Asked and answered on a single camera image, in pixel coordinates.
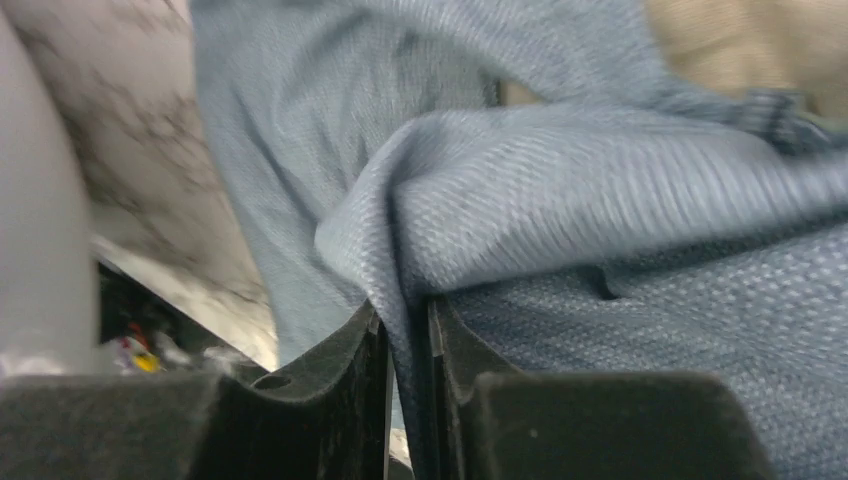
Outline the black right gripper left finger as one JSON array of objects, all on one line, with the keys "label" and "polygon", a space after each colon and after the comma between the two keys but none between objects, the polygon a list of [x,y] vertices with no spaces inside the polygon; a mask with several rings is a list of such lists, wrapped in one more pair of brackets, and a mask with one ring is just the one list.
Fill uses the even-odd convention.
[{"label": "black right gripper left finger", "polygon": [[17,377],[1,387],[1,475],[381,479],[390,389],[369,306],[252,385],[202,372]]}]

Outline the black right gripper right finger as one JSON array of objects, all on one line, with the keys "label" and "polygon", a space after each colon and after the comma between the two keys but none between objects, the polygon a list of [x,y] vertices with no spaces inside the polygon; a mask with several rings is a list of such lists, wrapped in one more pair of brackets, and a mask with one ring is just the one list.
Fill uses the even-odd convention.
[{"label": "black right gripper right finger", "polygon": [[691,372],[525,372],[429,304],[442,479],[770,479],[733,394]]}]

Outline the blue pillowcase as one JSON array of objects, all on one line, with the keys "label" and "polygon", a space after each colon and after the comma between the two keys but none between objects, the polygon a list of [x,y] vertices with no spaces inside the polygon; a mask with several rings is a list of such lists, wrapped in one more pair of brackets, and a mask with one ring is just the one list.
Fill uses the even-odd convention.
[{"label": "blue pillowcase", "polygon": [[847,125],[757,90],[506,105],[491,1],[195,1],[197,97],[289,362],[364,302],[413,461],[417,307],[515,364],[701,370],[781,479],[847,475]]}]

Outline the patchwork green beige pillowcase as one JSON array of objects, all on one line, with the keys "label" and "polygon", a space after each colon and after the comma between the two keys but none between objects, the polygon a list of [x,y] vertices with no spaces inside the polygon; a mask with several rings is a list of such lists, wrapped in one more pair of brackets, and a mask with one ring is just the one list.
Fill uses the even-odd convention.
[{"label": "patchwork green beige pillowcase", "polygon": [[663,110],[757,90],[847,125],[843,1],[491,1],[506,105],[586,97]]}]

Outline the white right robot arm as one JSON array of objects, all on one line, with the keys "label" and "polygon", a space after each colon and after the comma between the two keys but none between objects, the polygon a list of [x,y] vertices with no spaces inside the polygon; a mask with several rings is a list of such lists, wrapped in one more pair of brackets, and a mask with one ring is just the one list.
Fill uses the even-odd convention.
[{"label": "white right robot arm", "polygon": [[[1,475],[405,479],[383,324],[369,307],[252,386],[99,373],[97,272],[66,133],[1,24]],[[427,445],[439,479],[769,479],[733,395],[691,373],[518,370],[433,301]]]}]

